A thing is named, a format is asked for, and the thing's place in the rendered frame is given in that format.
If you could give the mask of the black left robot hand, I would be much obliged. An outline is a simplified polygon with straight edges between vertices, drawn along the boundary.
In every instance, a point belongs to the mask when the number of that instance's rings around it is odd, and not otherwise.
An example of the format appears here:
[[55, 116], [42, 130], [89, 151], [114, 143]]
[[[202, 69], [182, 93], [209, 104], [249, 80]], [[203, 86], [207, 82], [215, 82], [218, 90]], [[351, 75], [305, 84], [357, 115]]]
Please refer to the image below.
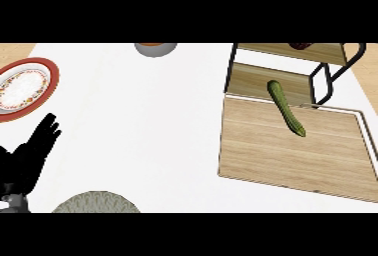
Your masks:
[[61, 133], [55, 116], [48, 113], [32, 135], [13, 152], [0, 146], [0, 197], [10, 194], [26, 196], [33, 190], [44, 162]]

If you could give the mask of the red round tray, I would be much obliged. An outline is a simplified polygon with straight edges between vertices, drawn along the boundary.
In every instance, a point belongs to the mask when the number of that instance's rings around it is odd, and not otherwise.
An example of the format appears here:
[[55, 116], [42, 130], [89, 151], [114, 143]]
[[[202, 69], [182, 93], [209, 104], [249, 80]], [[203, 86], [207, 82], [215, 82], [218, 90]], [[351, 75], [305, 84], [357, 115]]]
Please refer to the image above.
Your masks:
[[21, 59], [0, 68], [0, 123], [27, 115], [47, 101], [58, 81], [55, 64]]

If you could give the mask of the wooden tiered shelf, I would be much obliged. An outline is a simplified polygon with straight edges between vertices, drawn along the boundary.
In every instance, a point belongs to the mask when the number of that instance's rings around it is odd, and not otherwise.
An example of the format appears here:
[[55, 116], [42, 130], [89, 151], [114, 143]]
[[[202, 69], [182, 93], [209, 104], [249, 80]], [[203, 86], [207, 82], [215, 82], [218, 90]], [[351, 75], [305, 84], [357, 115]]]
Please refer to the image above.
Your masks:
[[[333, 81], [361, 58], [340, 43], [236, 43], [231, 56], [275, 55], [314, 62], [308, 74], [231, 61], [224, 85], [218, 175], [314, 193], [378, 203], [378, 152], [363, 112], [332, 103]], [[305, 136], [289, 130], [267, 92], [280, 83], [289, 109]]]

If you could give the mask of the white patterned plate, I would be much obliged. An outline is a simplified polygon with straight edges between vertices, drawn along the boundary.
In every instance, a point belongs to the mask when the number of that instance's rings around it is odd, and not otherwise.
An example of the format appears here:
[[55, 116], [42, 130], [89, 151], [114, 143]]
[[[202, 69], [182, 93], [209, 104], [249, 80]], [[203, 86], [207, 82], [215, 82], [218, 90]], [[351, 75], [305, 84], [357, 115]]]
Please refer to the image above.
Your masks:
[[16, 65], [0, 74], [0, 114], [24, 109], [49, 86], [49, 70], [38, 63]]

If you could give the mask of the green cucumber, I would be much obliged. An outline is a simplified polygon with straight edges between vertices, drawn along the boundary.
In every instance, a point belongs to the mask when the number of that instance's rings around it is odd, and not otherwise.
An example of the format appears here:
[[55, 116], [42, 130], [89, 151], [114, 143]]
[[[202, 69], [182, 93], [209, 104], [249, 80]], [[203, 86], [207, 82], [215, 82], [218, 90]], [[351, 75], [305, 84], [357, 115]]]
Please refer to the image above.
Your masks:
[[299, 137], [303, 137], [305, 129], [292, 114], [292, 111], [290, 111], [289, 105], [287, 105], [287, 101], [286, 101], [286, 97], [283, 94], [283, 89], [281, 89], [280, 83], [275, 80], [269, 80], [267, 82], [267, 92], [269, 94], [271, 100], [278, 109], [278, 112], [280, 112], [280, 115], [281, 115], [281, 118], [283, 118], [283, 121], [286, 123], [289, 130], [292, 131], [292, 133], [295, 135], [298, 135]]

